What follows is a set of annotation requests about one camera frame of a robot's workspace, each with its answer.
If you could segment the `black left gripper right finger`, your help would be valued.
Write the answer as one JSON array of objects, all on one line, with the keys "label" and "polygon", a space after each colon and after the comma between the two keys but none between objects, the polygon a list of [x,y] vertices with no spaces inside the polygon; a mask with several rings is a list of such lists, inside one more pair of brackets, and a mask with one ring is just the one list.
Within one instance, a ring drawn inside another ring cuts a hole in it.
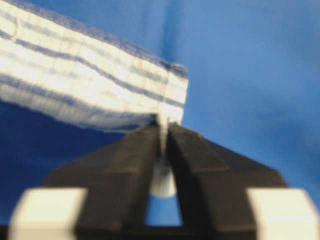
[{"label": "black left gripper right finger", "polygon": [[167,158],[184,227],[199,240],[317,240],[320,215],[309,194],[262,163],[171,124]]}]

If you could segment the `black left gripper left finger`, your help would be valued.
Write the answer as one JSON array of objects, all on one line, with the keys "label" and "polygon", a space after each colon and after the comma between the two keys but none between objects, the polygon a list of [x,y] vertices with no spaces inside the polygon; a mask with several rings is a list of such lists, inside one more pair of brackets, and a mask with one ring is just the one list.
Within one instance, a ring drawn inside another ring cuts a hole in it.
[{"label": "black left gripper left finger", "polygon": [[23,193],[8,239],[109,240],[142,227],[159,148],[160,128],[151,124],[53,170]]}]

